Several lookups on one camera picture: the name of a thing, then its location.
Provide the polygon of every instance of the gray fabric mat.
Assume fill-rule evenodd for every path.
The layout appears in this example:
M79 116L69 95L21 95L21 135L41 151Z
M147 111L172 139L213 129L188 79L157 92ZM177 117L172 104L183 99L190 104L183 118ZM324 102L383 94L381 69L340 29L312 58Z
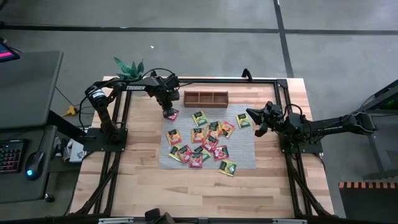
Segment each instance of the gray fabric mat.
M188 163L183 164L168 156L170 145L166 137L166 132L178 129L180 131L182 142L178 145L189 145L191 150L200 146L200 143L193 144L191 142L191 129L196 128L192 115L203 110L209 122L228 121L235 125L235 130L227 139L224 136L219 137L217 146L227 145L229 152L229 160L236 162L238 169L255 169L256 157L254 155L254 133L253 128L239 128L235 116L245 113L247 105L228 105L228 108L185 108L181 101L174 103L174 108L180 113L175 121L164 119L162 128L162 142L159 155L159 167L161 169L189 169ZM212 158L207 159L203 163L203 169L218 169L220 161Z

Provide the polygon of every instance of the rgb keyboard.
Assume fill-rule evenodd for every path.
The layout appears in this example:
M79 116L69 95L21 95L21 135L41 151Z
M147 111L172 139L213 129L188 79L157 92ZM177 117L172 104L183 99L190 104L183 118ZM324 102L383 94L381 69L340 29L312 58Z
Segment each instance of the rgb keyboard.
M9 174L21 171L22 156L25 139L0 141L0 174Z

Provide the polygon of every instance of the wooden divided box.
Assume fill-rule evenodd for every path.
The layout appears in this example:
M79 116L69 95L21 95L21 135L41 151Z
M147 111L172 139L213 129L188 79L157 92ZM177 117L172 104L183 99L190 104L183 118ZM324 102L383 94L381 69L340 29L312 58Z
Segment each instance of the wooden divided box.
M184 106L188 108L227 108L227 91L185 91Z

